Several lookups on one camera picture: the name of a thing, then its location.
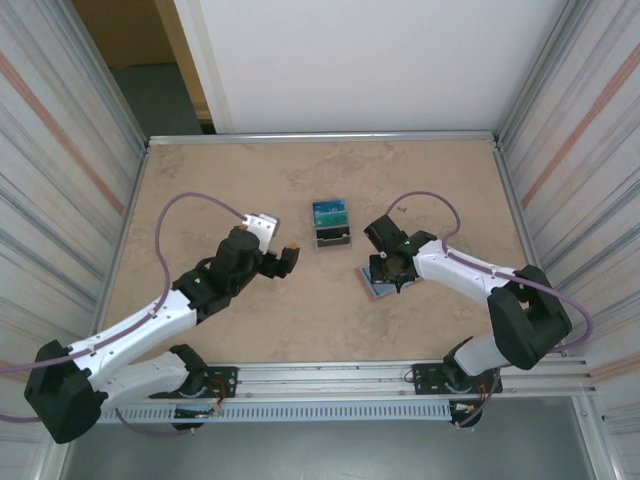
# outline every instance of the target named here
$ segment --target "gray floor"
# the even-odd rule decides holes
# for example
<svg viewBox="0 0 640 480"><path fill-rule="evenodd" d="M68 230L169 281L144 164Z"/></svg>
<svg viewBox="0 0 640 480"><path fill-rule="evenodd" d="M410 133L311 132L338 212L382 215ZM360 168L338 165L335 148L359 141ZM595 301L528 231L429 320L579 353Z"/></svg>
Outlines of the gray floor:
<svg viewBox="0 0 640 480"><path fill-rule="evenodd" d="M202 134L177 64L112 68L111 74L147 137Z"/></svg>
<svg viewBox="0 0 640 480"><path fill-rule="evenodd" d="M75 442L65 479L592 479L570 399L492 400L475 432L443 422L205 425Z"/></svg>

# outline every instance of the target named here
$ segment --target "doorway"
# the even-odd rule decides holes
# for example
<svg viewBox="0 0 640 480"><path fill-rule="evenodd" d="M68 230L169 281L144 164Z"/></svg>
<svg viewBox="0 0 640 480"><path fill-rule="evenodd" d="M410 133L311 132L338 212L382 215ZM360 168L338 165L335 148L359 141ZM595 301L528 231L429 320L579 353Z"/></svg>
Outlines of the doorway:
<svg viewBox="0 0 640 480"><path fill-rule="evenodd" d="M72 0L145 136L214 134L172 0Z"/></svg>

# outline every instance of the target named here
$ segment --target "black joint housing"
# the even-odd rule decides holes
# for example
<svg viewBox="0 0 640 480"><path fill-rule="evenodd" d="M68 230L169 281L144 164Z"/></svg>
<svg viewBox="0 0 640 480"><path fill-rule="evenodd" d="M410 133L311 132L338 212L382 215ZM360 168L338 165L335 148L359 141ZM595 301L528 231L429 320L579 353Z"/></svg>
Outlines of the black joint housing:
<svg viewBox="0 0 640 480"><path fill-rule="evenodd" d="M190 300L198 323L226 308L258 273L263 261L260 240L253 233L234 227L220 242L215 257L205 258L196 268L173 282Z"/></svg>
<svg viewBox="0 0 640 480"><path fill-rule="evenodd" d="M551 287L544 272L533 265L515 276ZM521 303L528 307L523 310ZM533 368L571 333L571 320L560 300L535 288L509 282L493 289L487 304L498 350L523 370Z"/></svg>
<svg viewBox="0 0 640 480"><path fill-rule="evenodd" d="M54 340L44 345L36 362L61 358L67 349ZM73 361L31 370L24 398L56 443L75 440L100 418L104 392L94 392L85 372Z"/></svg>
<svg viewBox="0 0 640 480"><path fill-rule="evenodd" d="M388 215L383 215L364 230L378 252L369 257L371 283L391 283L400 293L402 285L418 278L413 257L420 248L437 237L418 230L410 237L400 230Z"/></svg>
<svg viewBox="0 0 640 480"><path fill-rule="evenodd" d="M187 379L182 386L178 389L185 395L196 395L202 387L207 374L207 364L198 355L193 348L187 344L175 345L169 349L169 351L184 362L185 368L189 372Z"/></svg>
<svg viewBox="0 0 640 480"><path fill-rule="evenodd" d="M388 252L404 242L409 236L393 223L388 215L374 220L364 229L364 234L378 252Z"/></svg>

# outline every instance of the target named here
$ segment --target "small box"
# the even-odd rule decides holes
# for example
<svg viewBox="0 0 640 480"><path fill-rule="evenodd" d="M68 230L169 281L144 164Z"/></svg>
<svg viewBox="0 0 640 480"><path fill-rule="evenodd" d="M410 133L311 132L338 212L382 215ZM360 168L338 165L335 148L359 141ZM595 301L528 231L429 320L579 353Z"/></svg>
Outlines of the small box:
<svg viewBox="0 0 640 480"><path fill-rule="evenodd" d="M311 213L316 251L351 245L349 214L344 200L313 202Z"/></svg>

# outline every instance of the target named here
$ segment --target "marble-patterned surface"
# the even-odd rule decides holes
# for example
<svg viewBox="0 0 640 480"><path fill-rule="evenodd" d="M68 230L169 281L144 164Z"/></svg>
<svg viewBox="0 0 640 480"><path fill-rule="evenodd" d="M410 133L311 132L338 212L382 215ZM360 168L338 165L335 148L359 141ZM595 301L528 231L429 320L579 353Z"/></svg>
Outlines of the marble-patterned surface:
<svg viewBox="0 0 640 480"><path fill-rule="evenodd" d="M198 191L241 212L282 220L272 248L302 247L293 274L256 278L231 306L156 348L189 343L209 362L349 361L438 358L469 335L490 329L485 309L438 283L371 302L354 269L375 253L362 233L397 196L431 190L463 219L452 246L502 265L523 255L488 142L282 143L155 146L136 206L105 326L160 292L153 230L174 195ZM348 202L353 248L316 253L314 200ZM403 201L392 213L409 234L442 236L454 225L443 205ZM168 214L161 246L172 278L215 253L237 221L216 206L185 199Z"/></svg>

